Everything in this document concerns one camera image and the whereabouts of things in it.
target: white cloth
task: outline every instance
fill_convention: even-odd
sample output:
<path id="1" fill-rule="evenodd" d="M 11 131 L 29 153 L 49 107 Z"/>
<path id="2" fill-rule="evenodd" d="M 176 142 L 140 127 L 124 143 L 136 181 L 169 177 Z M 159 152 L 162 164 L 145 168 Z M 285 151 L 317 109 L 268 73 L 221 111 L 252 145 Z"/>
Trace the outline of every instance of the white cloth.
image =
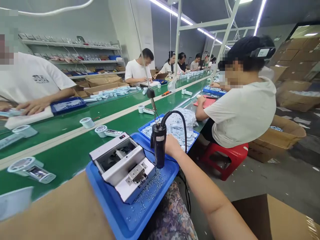
<path id="1" fill-rule="evenodd" d="M 270 79 L 260 78 L 264 82 L 233 88 L 204 109 L 215 121 L 212 136 L 221 146 L 232 148 L 251 142 L 270 127 L 276 112 L 276 87 Z"/>
<path id="2" fill-rule="evenodd" d="M 175 64 L 173 65 L 173 71 L 174 71 L 174 72 L 176 71 L 176 65 L 175 65 Z M 168 62 L 166 62 L 166 63 L 163 65 L 163 67 L 162 67 L 162 69 L 159 71 L 159 73 L 167 73 L 167 72 L 171 72 L 171 65 L 170 65 Z M 181 70 L 180 66 L 178 65 L 178 72 L 177 72 L 177 74 L 180 74 L 181 72 L 182 72 L 182 70 Z"/>
<path id="3" fill-rule="evenodd" d="M 147 66 L 147 79 L 152 78 L 150 68 Z M 132 61 L 129 61 L 126 66 L 126 74 L 125 74 L 125 80 L 128 78 L 145 78 L 146 72 L 144 70 L 144 67 L 140 65 L 135 59 Z M 138 82 L 135 83 L 135 85 L 139 84 L 146 84 L 147 82 Z"/>
<path id="4" fill-rule="evenodd" d="M 196 63 L 196 61 L 193 61 L 193 62 L 190 64 L 190 70 L 191 70 L 191 71 L 198 70 L 198 67 L 199 67 L 199 63 Z"/>
<path id="5" fill-rule="evenodd" d="M 0 95 L 24 103 L 50 96 L 76 84 L 47 60 L 25 53 L 14 54 L 14 64 L 0 71 Z"/>

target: paper scrap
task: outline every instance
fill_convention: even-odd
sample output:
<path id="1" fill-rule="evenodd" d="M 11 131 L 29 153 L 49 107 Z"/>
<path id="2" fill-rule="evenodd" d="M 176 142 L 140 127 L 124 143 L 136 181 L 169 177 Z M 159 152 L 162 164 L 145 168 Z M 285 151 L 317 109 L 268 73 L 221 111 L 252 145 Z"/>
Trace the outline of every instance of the paper scrap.
<path id="1" fill-rule="evenodd" d="M 283 108 L 283 107 L 277 107 L 279 110 L 283 111 L 283 112 L 292 112 L 291 110 L 287 109 L 287 108 Z"/>
<path id="2" fill-rule="evenodd" d="M 291 119 L 292 117 L 289 117 L 289 116 L 282 116 L 283 118 L 285 119 Z"/>
<path id="3" fill-rule="evenodd" d="M 301 126 L 301 127 L 303 127 L 303 128 L 308 128 L 308 129 L 310 129 L 309 127 L 307 127 L 307 126 L 305 126 L 305 125 L 303 125 L 303 124 L 301 124 L 301 123 L 298 123 L 298 125 Z"/>
<path id="4" fill-rule="evenodd" d="M 311 123 L 311 121 L 303 120 L 303 119 L 298 118 L 298 117 L 295 117 L 293 120 L 296 121 L 296 122 L 307 124 L 307 125 L 309 125 Z"/>

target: stool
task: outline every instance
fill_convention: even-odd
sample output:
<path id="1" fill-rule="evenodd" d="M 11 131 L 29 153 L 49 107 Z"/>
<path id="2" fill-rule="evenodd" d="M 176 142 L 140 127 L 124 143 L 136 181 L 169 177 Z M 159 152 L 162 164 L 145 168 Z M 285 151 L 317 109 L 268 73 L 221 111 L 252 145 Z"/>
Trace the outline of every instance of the stool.
<path id="1" fill-rule="evenodd" d="M 222 169 L 215 162 L 210 160 L 210 156 L 214 152 L 221 152 L 226 154 L 230 159 L 231 163 L 226 169 Z M 243 162 L 248 154 L 248 144 L 241 144 L 233 148 L 224 148 L 218 144 L 210 143 L 201 161 L 208 163 L 211 167 L 214 167 L 221 172 L 221 180 L 225 181 L 233 173 L 233 171 Z"/>

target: blue plastic tray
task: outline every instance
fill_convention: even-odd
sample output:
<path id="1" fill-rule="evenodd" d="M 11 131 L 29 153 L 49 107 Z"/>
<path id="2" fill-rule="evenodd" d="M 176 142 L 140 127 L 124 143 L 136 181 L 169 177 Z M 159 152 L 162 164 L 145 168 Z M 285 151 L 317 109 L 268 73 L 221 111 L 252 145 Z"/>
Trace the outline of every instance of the blue plastic tray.
<path id="1" fill-rule="evenodd" d="M 133 133 L 131 137 L 135 142 L 140 144 L 141 147 L 150 151 L 148 141 L 139 133 Z M 151 162 L 154 161 L 154 155 L 147 151 L 145 151 L 145 154 Z M 116 239 L 138 239 L 176 177 L 179 171 L 179 165 L 171 161 L 165 161 L 164 168 L 159 169 L 159 171 L 163 177 L 164 183 L 157 195 L 150 202 L 147 200 L 146 195 L 148 193 L 153 193 L 157 188 L 157 186 L 155 186 L 142 194 L 142 196 L 139 196 L 133 204 L 129 205 L 124 204 L 118 192 L 112 186 L 104 182 L 97 167 L 92 161 L 87 165 L 86 173 L 88 179 Z M 140 203 L 144 204 L 144 211 L 142 210 Z"/>
<path id="2" fill-rule="evenodd" d="M 73 101 L 73 100 L 80 100 L 82 102 L 82 104 L 79 104 L 79 105 L 76 105 L 76 106 L 72 106 L 72 107 L 63 109 L 61 111 L 57 111 L 55 109 L 55 107 L 53 106 L 53 105 L 55 105 L 57 103 L 70 102 L 70 101 Z M 57 101 L 57 102 L 53 102 L 53 103 L 50 104 L 50 107 L 51 107 L 51 111 L 52 111 L 53 115 L 56 116 L 56 115 L 59 115 L 59 114 L 71 112 L 71 111 L 76 110 L 78 108 L 85 107 L 86 105 L 87 104 L 85 103 L 85 101 L 83 101 L 83 99 L 81 97 L 72 97 L 72 98 L 63 99 L 63 100 L 60 100 L 60 101 Z"/>
<path id="3" fill-rule="evenodd" d="M 162 79 L 155 79 L 153 80 L 154 82 L 159 82 L 161 85 L 167 84 L 168 81 L 167 80 L 162 80 Z"/>
<path id="4" fill-rule="evenodd" d="M 217 95 L 217 96 L 223 96 L 223 95 L 225 95 L 225 93 L 221 93 L 221 92 L 217 92 L 217 91 L 212 91 L 212 90 L 208 90 L 208 89 L 205 89 L 205 88 L 203 88 L 203 92 L 211 93 L 211 94 Z"/>
<path id="5" fill-rule="evenodd" d="M 159 119 L 159 118 L 162 118 L 162 117 L 164 117 L 164 114 L 161 114 L 161 115 L 160 115 L 159 117 L 157 117 L 156 119 Z M 147 126 L 150 126 L 150 124 L 153 123 L 153 122 L 154 122 L 154 120 L 148 122 L 147 124 L 143 125 L 141 128 L 138 129 L 138 131 L 140 132 L 140 134 L 142 134 L 142 135 L 148 140 L 149 148 L 150 148 L 150 138 L 142 132 L 142 129 L 146 128 Z M 195 141 L 196 141 L 197 138 L 199 137 L 199 133 L 198 133 L 198 132 L 196 132 L 196 131 L 193 131 L 193 132 L 197 134 L 197 137 L 194 139 L 194 142 L 193 142 L 192 145 L 189 147 L 189 150 L 191 149 L 191 147 L 193 146 L 193 144 L 195 143 Z M 171 156 L 169 156 L 169 155 L 167 155 L 167 154 L 166 154 L 166 158 L 176 162 L 176 160 L 175 160 L 173 157 L 171 157 Z"/>

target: white shelf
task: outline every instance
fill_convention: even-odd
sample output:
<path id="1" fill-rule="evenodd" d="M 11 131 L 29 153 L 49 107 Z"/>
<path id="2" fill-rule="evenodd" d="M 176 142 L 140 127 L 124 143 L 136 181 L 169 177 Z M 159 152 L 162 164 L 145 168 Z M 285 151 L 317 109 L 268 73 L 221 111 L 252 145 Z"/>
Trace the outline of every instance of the white shelf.
<path id="1" fill-rule="evenodd" d="M 100 73 L 100 74 L 92 74 L 92 75 L 81 75 L 81 76 L 72 76 L 69 77 L 70 79 L 78 79 L 78 78 L 85 78 L 87 76 L 97 76 L 97 75 L 108 75 L 108 74 L 122 74 L 122 73 L 126 73 L 126 72 L 116 72 L 116 73 Z"/>
<path id="2" fill-rule="evenodd" d="M 61 42 L 45 42 L 36 40 L 21 40 L 26 45 L 45 45 L 45 46 L 55 46 L 55 47 L 77 47 L 77 48 L 94 48 L 94 49 L 108 49 L 108 50 L 120 50 L 119 47 L 104 47 L 104 46 L 87 46 L 83 44 L 73 44 L 73 43 L 61 43 Z"/>
<path id="3" fill-rule="evenodd" d="M 49 61 L 52 64 L 81 64 L 81 63 L 123 63 L 123 61 L 114 61 L 114 60 L 106 60 L 106 61 L 78 61 L 76 63 L 67 63 L 65 61 Z"/>

